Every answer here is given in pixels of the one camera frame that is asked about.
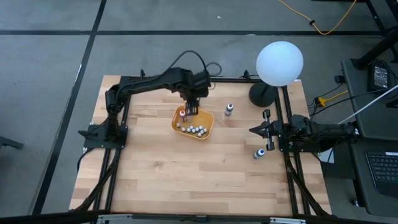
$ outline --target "gray floor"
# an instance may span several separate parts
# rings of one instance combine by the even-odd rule
[[[310,15],[324,30],[333,27],[349,7],[347,2],[285,0]],[[395,26],[383,1],[373,1],[385,25]],[[0,0],[1,29],[91,30],[100,1]],[[100,30],[312,30],[308,22],[277,0],[145,1],[108,0]],[[338,30],[377,30],[365,4],[357,4]],[[218,62],[226,77],[244,70],[255,73],[259,51],[286,40],[304,56],[303,80],[307,101],[336,86],[340,60],[360,57],[375,37],[303,37],[239,35],[97,36],[73,110],[65,142],[44,206],[44,213],[68,210],[76,179],[76,162],[83,138],[77,133],[91,120],[103,75],[160,73],[182,51],[198,51],[206,62]],[[0,35],[0,135],[25,142],[25,148],[0,152],[0,216],[26,215],[62,117],[88,36]],[[385,59],[391,59],[386,52]],[[195,57],[179,66],[198,71]],[[315,117],[335,123],[352,113],[349,102]],[[333,213],[343,218],[397,223],[375,217],[350,204],[352,183],[326,179]]]

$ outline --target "lamp base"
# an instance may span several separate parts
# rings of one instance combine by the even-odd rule
[[[254,84],[249,90],[249,99],[256,106],[269,106],[275,101],[275,97],[276,92],[274,87],[264,82]]]

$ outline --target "wooden table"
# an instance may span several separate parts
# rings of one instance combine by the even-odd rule
[[[94,123],[106,118],[104,93],[119,79],[120,76],[103,78]],[[267,141],[248,131],[263,122],[264,111],[249,101],[251,85],[217,83],[208,97],[201,99],[201,109],[215,117],[211,136],[205,141],[188,138],[171,128],[174,111],[183,103],[178,93],[156,90],[133,95],[128,140],[121,154],[111,211],[291,215],[285,165],[278,145],[262,159],[252,157],[254,151],[265,148]],[[288,92],[293,114],[308,116],[301,81],[291,83]],[[282,90],[279,94],[285,113]],[[223,113],[228,103],[234,105],[230,117]],[[271,120],[277,119],[275,104],[269,109]],[[94,149],[82,160],[70,208],[79,206],[96,185],[103,155],[104,149]],[[319,161],[309,153],[300,155],[306,186],[330,212]],[[100,208],[104,208],[108,187],[104,189]],[[296,194],[302,212],[297,186]]]

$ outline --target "yellow cable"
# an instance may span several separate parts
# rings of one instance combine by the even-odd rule
[[[294,11],[294,12],[297,13],[298,15],[300,15],[300,16],[302,16],[302,17],[308,19],[310,22],[312,21],[312,19],[310,19],[308,16],[302,14],[301,12],[298,12],[298,11],[292,9],[290,6],[288,6],[288,5],[287,5],[286,3],[284,3],[282,0],[278,0],[278,1],[279,1],[280,3],[282,3],[282,4],[284,4],[286,7],[288,7],[291,11]],[[314,28],[315,28],[315,29],[318,31],[318,33],[320,33],[321,35],[328,35],[328,34],[330,34],[331,32],[333,32],[333,31],[341,24],[341,22],[343,22],[343,20],[346,18],[346,16],[348,15],[348,13],[349,13],[349,12],[352,10],[352,8],[354,7],[356,1],[357,1],[357,0],[354,0],[354,2],[353,2],[352,5],[349,7],[349,9],[348,9],[348,11],[346,12],[346,14],[340,19],[340,21],[338,21],[338,23],[334,26],[334,28],[333,28],[332,30],[330,30],[329,32],[322,33],[322,32],[318,29],[317,25],[315,25],[315,23],[313,23],[312,26],[314,26]]]
[[[331,98],[326,99],[326,102],[327,102],[327,101],[330,101],[330,100],[333,100],[333,99],[335,99],[335,98],[337,98],[337,97],[339,97],[339,96],[341,96],[341,95],[343,95],[343,94],[345,94],[345,93],[347,93],[347,92],[348,92],[348,90],[346,90],[346,91],[344,91],[344,92],[341,92],[341,93],[339,93],[339,94],[337,94],[337,95],[335,95],[335,96],[332,96]]]

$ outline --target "keyboard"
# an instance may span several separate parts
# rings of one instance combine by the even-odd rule
[[[398,198],[398,152],[367,152],[366,158],[377,192]]]

